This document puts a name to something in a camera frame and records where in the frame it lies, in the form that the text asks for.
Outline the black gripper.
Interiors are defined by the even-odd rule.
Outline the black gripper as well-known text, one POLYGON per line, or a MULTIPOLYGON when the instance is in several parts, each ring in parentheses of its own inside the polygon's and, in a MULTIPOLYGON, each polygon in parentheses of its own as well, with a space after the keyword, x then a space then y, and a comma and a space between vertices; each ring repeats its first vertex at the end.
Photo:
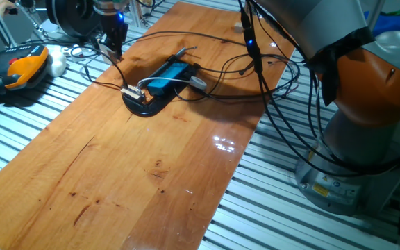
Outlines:
POLYGON ((111 59, 115 59, 116 56, 119 60, 122 56, 122 45, 128 31, 128 24, 125 22, 124 15, 121 12, 114 15, 103 15, 101 25, 106 35, 108 55, 111 59))

